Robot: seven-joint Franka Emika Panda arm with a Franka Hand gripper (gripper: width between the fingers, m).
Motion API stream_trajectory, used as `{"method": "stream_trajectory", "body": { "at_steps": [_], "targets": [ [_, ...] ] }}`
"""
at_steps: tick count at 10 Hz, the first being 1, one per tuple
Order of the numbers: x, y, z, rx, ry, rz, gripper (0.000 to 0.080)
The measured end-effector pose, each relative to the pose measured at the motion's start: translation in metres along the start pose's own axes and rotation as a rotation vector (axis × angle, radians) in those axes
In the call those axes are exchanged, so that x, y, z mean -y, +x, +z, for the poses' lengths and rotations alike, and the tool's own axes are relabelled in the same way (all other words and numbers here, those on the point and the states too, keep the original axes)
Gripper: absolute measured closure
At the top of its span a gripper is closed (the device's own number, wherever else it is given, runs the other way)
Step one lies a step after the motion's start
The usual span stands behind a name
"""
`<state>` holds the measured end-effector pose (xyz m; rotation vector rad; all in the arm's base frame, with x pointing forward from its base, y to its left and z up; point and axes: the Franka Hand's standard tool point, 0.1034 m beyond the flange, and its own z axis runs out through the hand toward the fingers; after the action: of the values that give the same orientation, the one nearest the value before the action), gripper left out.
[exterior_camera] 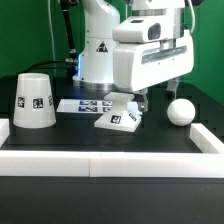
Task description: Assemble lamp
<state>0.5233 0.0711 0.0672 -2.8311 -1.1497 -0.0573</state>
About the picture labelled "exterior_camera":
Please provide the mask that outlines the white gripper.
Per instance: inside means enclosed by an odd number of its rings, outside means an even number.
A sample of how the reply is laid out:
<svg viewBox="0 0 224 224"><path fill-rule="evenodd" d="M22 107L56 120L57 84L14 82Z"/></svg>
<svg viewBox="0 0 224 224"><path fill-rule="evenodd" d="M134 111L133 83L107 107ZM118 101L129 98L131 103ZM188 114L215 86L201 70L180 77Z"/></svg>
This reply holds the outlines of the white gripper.
<svg viewBox="0 0 224 224"><path fill-rule="evenodd" d="M169 80L166 92L174 100L179 86L176 77L190 73L193 65L193 39L188 30L170 49L161 49L159 42L118 44L113 53L114 84L124 92L140 90L138 107L141 112L147 112L148 89L144 88Z"/></svg>

